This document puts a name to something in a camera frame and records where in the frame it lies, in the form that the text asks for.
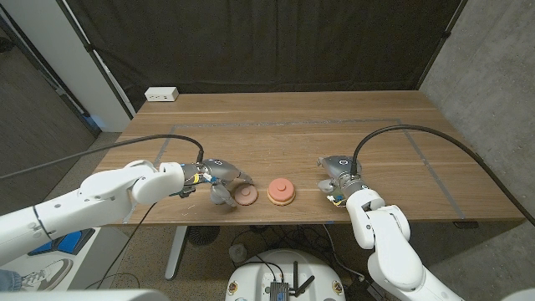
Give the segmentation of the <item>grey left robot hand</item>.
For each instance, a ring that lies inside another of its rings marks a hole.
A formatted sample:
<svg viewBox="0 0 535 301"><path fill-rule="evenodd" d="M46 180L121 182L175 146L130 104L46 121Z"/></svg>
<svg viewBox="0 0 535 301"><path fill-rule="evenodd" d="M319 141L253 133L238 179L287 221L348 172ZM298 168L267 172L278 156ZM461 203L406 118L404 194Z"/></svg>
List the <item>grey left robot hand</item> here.
<svg viewBox="0 0 535 301"><path fill-rule="evenodd" d="M235 180L243 180L252 184L252 178L233 164L219 159L207 159L201 163L181 165L185 183L178 196L188 197L196 191L196 186L202 183L211 185L210 199L216 205L227 204L235 207L237 202L232 197L227 186Z"/></svg>

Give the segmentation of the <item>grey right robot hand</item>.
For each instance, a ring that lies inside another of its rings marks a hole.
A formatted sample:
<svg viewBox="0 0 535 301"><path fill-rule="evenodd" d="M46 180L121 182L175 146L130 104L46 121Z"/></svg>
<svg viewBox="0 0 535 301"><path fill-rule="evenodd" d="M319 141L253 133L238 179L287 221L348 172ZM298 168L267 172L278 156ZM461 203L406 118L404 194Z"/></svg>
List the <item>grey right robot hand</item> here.
<svg viewBox="0 0 535 301"><path fill-rule="evenodd" d="M318 188L337 207L345 207L348 198L365 187L361 176L351 174L352 163L349 156L327 156L317 160L317 165L323 167L329 176L318 183Z"/></svg>

